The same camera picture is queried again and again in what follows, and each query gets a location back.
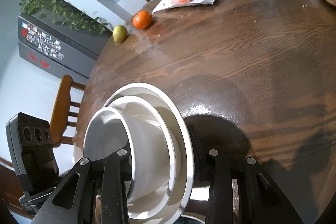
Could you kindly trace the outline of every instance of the refrigerator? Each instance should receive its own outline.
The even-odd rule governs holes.
[[[40,18],[41,13],[47,16]],[[35,15],[19,15],[20,57],[58,78],[70,75],[75,82],[86,85],[112,33],[71,30],[60,22],[60,15],[43,10]]]

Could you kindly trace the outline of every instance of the orange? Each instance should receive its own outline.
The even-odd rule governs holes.
[[[142,10],[137,12],[133,17],[133,25],[137,29],[146,29],[153,21],[152,14],[148,11]]]

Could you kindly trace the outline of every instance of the wooden table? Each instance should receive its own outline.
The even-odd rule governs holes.
[[[153,9],[157,0],[148,3]],[[336,11],[322,0],[217,0],[157,12],[100,55],[74,138],[118,88],[162,89],[208,146],[256,157],[314,223],[336,190]]]

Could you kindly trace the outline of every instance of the green pear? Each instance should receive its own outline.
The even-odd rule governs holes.
[[[127,36],[127,29],[124,26],[115,26],[113,29],[113,39],[115,44],[121,43]]]

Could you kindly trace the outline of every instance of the green plant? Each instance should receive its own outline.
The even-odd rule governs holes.
[[[70,29],[79,30],[86,29],[93,32],[99,32],[102,34],[108,26],[107,22],[99,23],[100,17],[96,17],[94,20],[87,20],[83,15],[84,12],[74,11],[74,8],[62,0],[22,0],[19,5],[21,6],[21,12],[28,15],[41,13],[40,18],[48,16],[50,13],[58,14],[62,20],[56,21],[53,19],[54,24],[60,24],[69,26]]]

